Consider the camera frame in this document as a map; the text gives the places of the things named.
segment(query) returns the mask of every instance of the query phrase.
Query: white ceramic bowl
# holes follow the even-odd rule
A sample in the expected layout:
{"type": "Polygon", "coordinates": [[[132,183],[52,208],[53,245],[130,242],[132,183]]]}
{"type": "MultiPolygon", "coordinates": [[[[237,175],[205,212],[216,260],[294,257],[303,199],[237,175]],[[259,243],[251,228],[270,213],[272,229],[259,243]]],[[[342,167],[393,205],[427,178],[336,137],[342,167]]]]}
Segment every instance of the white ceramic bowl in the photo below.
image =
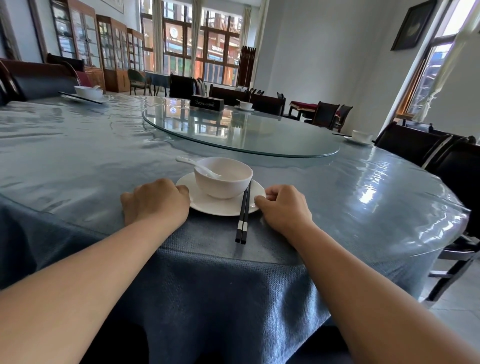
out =
{"type": "Polygon", "coordinates": [[[216,180],[205,176],[201,169],[194,168],[198,187],[207,195],[222,200],[242,194],[253,177],[253,170],[238,160],[211,157],[199,160],[197,163],[222,176],[221,179],[216,180]]]}
{"type": "Polygon", "coordinates": [[[362,142],[362,143],[371,143],[373,139],[373,135],[364,133],[364,132],[359,132],[358,130],[354,130],[352,131],[352,139],[358,140],[359,142],[362,142]]]}
{"type": "Polygon", "coordinates": [[[101,88],[94,89],[93,87],[87,86],[75,86],[75,91],[78,96],[89,98],[90,100],[98,100],[103,96],[103,90],[101,88]]]}
{"type": "Polygon", "coordinates": [[[250,110],[253,104],[251,102],[240,101],[240,108],[250,110]]]}

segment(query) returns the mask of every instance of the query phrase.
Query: spoon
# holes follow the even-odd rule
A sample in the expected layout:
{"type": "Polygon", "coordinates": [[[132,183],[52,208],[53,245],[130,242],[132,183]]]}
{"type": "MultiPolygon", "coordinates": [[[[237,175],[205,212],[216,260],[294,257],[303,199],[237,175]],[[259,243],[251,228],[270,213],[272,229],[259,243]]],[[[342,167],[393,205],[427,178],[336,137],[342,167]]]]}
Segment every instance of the spoon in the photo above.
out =
{"type": "Polygon", "coordinates": [[[210,178],[214,178],[216,180],[220,179],[222,176],[220,176],[219,174],[216,174],[216,173],[213,173],[211,170],[209,170],[207,167],[204,167],[200,164],[198,164],[196,161],[194,161],[193,159],[188,159],[188,158],[184,158],[184,157],[176,157],[175,160],[177,162],[180,162],[180,163],[187,163],[187,164],[191,164],[192,166],[195,166],[197,167],[198,169],[201,169],[203,173],[205,173],[205,175],[207,177],[210,177],[210,178]]]}

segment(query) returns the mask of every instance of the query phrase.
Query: framed picture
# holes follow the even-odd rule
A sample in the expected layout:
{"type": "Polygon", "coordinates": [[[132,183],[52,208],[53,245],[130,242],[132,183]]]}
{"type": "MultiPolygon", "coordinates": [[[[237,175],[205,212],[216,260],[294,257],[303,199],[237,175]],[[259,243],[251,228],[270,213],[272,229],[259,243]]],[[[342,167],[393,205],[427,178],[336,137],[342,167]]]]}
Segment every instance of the framed picture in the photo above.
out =
{"type": "Polygon", "coordinates": [[[102,0],[110,5],[112,8],[118,10],[120,13],[124,14],[123,12],[123,0],[102,0]]]}
{"type": "Polygon", "coordinates": [[[391,50],[415,48],[436,5],[437,0],[429,0],[411,7],[403,20],[391,50]]]}

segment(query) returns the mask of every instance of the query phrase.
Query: saucer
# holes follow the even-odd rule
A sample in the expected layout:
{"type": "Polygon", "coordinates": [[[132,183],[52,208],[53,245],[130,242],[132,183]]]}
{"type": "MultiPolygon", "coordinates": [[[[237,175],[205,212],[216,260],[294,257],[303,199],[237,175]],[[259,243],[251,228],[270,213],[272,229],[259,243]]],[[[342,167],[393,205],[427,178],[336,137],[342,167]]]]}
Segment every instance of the saucer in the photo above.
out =
{"type": "MultiPolygon", "coordinates": [[[[202,191],[197,186],[195,181],[195,174],[189,173],[178,180],[176,185],[184,184],[190,191],[190,207],[204,212],[210,215],[217,216],[238,216],[240,215],[240,208],[242,203],[243,194],[228,200],[219,200],[213,198],[202,191]]],[[[250,190],[250,208],[248,213],[251,214],[258,210],[258,207],[253,201],[255,196],[262,195],[266,197],[265,189],[257,181],[252,180],[252,186],[250,190]]]]}
{"type": "Polygon", "coordinates": [[[363,146],[372,146],[373,145],[373,142],[369,142],[369,143],[361,142],[360,140],[353,139],[351,136],[344,136],[344,138],[353,142],[353,143],[355,143],[355,144],[360,144],[360,145],[363,145],[363,146]]]}
{"type": "Polygon", "coordinates": [[[235,106],[235,108],[241,111],[255,111],[254,109],[242,109],[240,105],[235,106]]]}
{"type": "Polygon", "coordinates": [[[99,98],[99,99],[97,99],[97,100],[86,99],[86,98],[85,98],[85,100],[83,100],[83,99],[78,98],[78,97],[75,97],[75,96],[73,96],[73,95],[65,95],[65,94],[63,94],[63,95],[61,95],[61,96],[64,97],[64,98],[67,98],[67,99],[69,99],[69,100],[73,100],[73,101],[77,101],[77,102],[83,102],[83,103],[86,103],[86,104],[89,104],[91,101],[94,102],[94,103],[95,103],[95,102],[99,102],[99,103],[101,103],[101,104],[103,104],[103,103],[105,103],[105,102],[108,101],[108,97],[106,97],[105,95],[103,95],[101,98],[99,98]]]}

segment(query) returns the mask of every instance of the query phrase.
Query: person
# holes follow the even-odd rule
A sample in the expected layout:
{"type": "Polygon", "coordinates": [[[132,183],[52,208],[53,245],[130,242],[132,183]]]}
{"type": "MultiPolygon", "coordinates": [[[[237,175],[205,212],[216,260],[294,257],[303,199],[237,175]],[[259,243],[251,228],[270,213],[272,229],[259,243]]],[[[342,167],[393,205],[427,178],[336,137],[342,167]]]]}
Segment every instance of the person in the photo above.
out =
{"type": "MultiPolygon", "coordinates": [[[[358,363],[480,363],[480,354],[312,221],[305,196],[257,196],[266,222],[301,255],[358,363]]],[[[143,265],[189,213],[189,192],[161,179],[121,196],[125,228],[0,292],[0,362],[79,363],[143,265]]]]}

